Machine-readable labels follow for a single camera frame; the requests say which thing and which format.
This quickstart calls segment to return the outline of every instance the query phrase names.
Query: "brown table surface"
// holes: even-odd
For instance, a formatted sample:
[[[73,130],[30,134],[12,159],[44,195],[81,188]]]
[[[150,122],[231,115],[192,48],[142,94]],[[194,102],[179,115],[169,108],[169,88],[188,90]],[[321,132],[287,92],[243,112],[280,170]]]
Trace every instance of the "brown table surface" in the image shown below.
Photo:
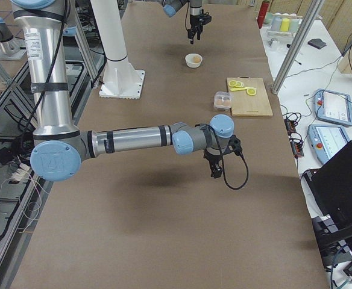
[[[252,8],[206,5],[213,17],[190,45],[185,8],[133,2],[123,18],[128,56],[145,69],[140,100],[94,91],[80,122],[97,131],[184,121],[209,122],[226,77],[272,84]],[[202,66],[184,56],[197,52]],[[203,152],[173,148],[102,155],[55,183],[12,288],[327,288],[311,219],[281,118],[237,118],[250,166],[240,191],[210,178]],[[226,158],[228,180],[245,177]]]

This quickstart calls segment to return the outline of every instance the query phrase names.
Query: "clear plastic box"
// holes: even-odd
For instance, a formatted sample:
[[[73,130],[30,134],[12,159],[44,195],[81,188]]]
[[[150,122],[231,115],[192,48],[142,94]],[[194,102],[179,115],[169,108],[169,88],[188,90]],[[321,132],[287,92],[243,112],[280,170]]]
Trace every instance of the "clear plastic box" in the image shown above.
[[[216,92],[213,107],[216,110],[229,110],[232,107],[231,94],[228,92]]]

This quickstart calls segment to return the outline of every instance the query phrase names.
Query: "plastic container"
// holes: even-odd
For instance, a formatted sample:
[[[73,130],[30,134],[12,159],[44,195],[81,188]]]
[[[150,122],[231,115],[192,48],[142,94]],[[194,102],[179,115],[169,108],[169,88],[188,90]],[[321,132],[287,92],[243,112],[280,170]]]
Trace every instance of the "plastic container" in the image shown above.
[[[231,94],[228,92],[216,92],[213,107],[216,110],[229,110],[232,107]]]
[[[186,56],[187,66],[190,68],[197,68],[200,66],[203,58],[200,54],[191,53]]]
[[[271,23],[271,31],[279,31],[282,25],[282,18],[280,16],[274,16]]]
[[[282,19],[282,24],[280,25],[280,31],[281,32],[288,32],[290,27],[290,19],[288,18],[283,18]]]
[[[299,19],[291,19],[289,31],[296,33],[299,29]]]
[[[272,13],[271,12],[267,12],[265,20],[263,20],[263,24],[271,24],[272,18],[274,18]]]

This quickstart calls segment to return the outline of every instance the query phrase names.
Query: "small bowl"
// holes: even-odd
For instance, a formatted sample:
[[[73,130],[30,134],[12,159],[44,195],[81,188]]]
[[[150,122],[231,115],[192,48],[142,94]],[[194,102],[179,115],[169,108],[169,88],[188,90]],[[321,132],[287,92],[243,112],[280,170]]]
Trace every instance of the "small bowl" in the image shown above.
[[[198,57],[200,59],[199,62],[194,62],[193,59],[195,57]],[[203,58],[201,55],[199,54],[196,54],[196,53],[191,53],[191,54],[188,54],[186,56],[186,63],[187,63],[187,66],[190,67],[190,68],[197,68],[200,66],[201,62],[203,61]]]

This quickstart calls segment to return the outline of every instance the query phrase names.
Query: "red bottle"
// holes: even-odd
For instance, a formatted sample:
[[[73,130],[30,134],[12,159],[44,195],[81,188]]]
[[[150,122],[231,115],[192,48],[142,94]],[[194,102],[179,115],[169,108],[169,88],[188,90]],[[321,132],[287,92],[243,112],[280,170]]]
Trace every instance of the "red bottle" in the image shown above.
[[[270,4],[270,1],[268,0],[263,0],[261,6],[260,6],[260,10],[259,10],[259,15],[258,15],[258,27],[259,29],[261,29],[262,25],[263,25],[263,21],[265,20],[266,17],[266,13],[268,10],[268,5]]]

